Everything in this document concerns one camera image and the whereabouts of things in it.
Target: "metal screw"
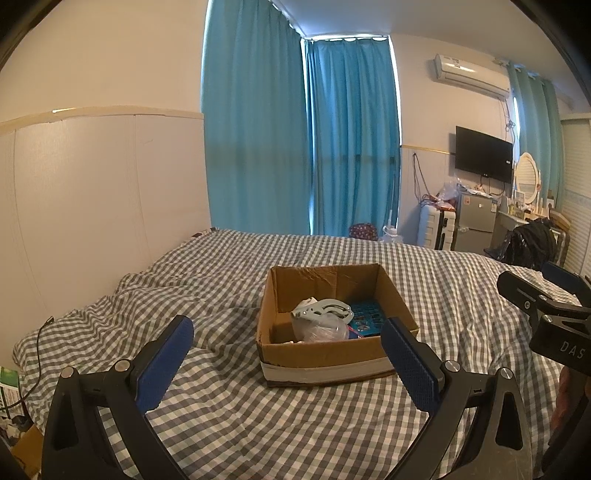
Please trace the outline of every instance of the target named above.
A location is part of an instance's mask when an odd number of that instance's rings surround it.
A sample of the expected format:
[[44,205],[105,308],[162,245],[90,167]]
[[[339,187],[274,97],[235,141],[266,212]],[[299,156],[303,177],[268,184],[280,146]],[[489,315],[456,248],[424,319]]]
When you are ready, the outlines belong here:
[[501,368],[501,376],[505,377],[507,380],[510,380],[511,378],[513,378],[513,372],[508,368],[503,367]]
[[62,378],[70,378],[72,375],[74,375],[74,369],[72,367],[65,367],[65,369],[61,371]]
[[457,363],[455,360],[447,360],[445,362],[445,368],[448,369],[450,372],[459,372],[461,369],[460,364]]
[[119,360],[115,364],[115,371],[117,372],[126,372],[131,364],[129,360]]

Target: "gray gingham bedsheet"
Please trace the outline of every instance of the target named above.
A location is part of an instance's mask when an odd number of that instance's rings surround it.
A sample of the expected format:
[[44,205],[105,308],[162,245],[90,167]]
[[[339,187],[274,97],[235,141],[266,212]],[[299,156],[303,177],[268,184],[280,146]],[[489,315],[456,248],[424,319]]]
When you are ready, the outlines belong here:
[[[557,299],[574,297],[540,273],[480,255],[441,252],[326,236],[218,231],[193,238],[142,273],[128,274],[113,295],[74,310],[41,334],[43,379],[27,400],[44,428],[62,368],[108,369],[133,357],[176,314],[193,320],[195,340],[159,408],[154,430],[191,479],[381,479],[419,432],[417,411],[397,377],[336,387],[268,388],[254,337],[267,271],[273,265],[378,262],[420,326],[419,340],[467,370],[511,368],[519,381],[539,465],[560,366],[528,348],[526,318],[496,292],[510,268]],[[37,379],[36,332],[19,341],[22,390]],[[441,464],[451,468],[467,432]],[[108,410],[107,433],[128,475],[137,475]]]

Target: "cardboard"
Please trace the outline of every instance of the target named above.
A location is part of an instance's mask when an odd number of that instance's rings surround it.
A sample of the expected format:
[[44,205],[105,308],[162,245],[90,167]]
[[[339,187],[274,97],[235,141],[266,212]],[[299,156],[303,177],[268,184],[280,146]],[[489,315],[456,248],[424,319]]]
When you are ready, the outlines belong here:
[[324,385],[394,372],[379,336],[341,342],[285,343],[296,341],[291,311],[309,297],[345,303],[374,299],[386,317],[399,317],[413,335],[418,333],[400,293],[378,264],[273,267],[267,276],[256,330],[259,358],[269,384]]
[[33,478],[41,469],[43,435],[34,425],[27,430],[18,443],[12,447],[12,455],[29,478]]

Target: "blue curtain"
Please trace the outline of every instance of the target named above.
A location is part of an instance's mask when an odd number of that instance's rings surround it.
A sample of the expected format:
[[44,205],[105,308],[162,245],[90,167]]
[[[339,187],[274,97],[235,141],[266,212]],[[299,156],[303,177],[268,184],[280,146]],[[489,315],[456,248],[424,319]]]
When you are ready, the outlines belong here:
[[558,101],[552,82],[538,76],[530,77],[525,69],[510,63],[509,79],[519,112],[519,154],[529,152],[541,173],[541,197],[552,190],[557,207],[562,203],[563,146]]
[[202,109],[212,224],[310,233],[300,36],[268,0],[212,0]]
[[400,139],[389,42],[307,41],[313,233],[396,224]]

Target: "silver refrigerator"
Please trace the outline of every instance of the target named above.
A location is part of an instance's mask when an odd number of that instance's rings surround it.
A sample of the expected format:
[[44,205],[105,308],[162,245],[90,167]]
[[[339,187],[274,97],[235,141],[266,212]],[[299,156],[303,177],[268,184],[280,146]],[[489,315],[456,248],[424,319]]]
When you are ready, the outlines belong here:
[[461,193],[456,209],[453,250],[484,255],[484,249],[491,246],[495,218],[496,203],[493,199]]

